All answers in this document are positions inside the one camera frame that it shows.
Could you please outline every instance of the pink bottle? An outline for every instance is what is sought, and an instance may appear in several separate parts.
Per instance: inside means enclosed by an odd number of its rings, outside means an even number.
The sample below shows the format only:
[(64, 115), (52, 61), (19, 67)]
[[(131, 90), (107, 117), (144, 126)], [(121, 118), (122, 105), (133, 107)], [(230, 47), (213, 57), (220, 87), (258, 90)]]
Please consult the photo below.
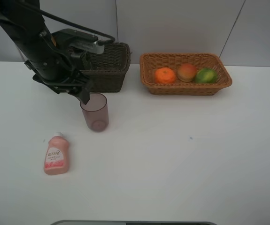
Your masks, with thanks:
[(44, 172), (48, 175), (65, 173), (69, 169), (69, 142), (61, 133), (55, 133), (49, 141), (44, 161)]

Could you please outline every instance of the clear pink cup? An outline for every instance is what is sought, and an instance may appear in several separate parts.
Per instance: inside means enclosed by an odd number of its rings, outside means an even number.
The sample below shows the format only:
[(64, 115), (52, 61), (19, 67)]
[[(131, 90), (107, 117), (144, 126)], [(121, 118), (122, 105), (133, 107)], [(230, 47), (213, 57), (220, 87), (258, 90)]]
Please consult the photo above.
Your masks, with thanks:
[(108, 126), (108, 102), (100, 93), (91, 93), (90, 100), (85, 105), (80, 103), (87, 126), (96, 132), (105, 130)]

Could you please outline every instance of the dark brown wicker basket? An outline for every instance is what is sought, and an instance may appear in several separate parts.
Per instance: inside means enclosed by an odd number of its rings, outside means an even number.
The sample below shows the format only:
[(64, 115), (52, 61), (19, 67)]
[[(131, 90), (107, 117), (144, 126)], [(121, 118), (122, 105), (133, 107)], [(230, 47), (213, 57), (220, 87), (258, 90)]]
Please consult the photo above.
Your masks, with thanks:
[[(182, 82), (161, 84), (154, 82), (156, 69), (168, 67), (176, 71), (183, 63), (191, 63), (196, 68), (210, 68), (217, 72), (216, 83)], [(141, 81), (149, 92), (156, 95), (214, 95), (219, 90), (232, 85), (232, 79), (221, 60), (210, 53), (146, 53), (140, 57)]]
[(119, 92), (131, 63), (125, 43), (105, 45), (103, 54), (90, 53), (92, 70), (82, 70), (93, 81), (91, 92)]

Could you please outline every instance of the lime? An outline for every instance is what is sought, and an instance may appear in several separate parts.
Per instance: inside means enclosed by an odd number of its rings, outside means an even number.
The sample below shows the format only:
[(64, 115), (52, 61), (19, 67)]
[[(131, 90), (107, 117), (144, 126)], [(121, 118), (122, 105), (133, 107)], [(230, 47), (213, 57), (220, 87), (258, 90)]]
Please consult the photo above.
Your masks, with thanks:
[(217, 78), (218, 75), (216, 71), (209, 68), (203, 68), (197, 73), (194, 81), (196, 83), (215, 83)]

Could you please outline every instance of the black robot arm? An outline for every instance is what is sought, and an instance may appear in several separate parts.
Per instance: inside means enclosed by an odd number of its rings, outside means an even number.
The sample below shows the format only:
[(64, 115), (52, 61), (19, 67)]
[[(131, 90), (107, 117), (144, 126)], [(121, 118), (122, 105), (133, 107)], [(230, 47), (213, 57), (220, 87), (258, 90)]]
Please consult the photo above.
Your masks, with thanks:
[[(102, 41), (95, 35), (72, 29), (51, 34), (42, 15), (109, 40)], [(39, 8), (39, 0), (0, 0), (0, 26), (27, 57), (25, 64), (35, 72), (35, 81), (56, 93), (67, 92), (84, 104), (89, 101), (92, 83), (77, 69), (67, 49), (73, 46), (83, 54), (103, 53), (104, 45), (114, 42), (114, 37), (44, 12)]]

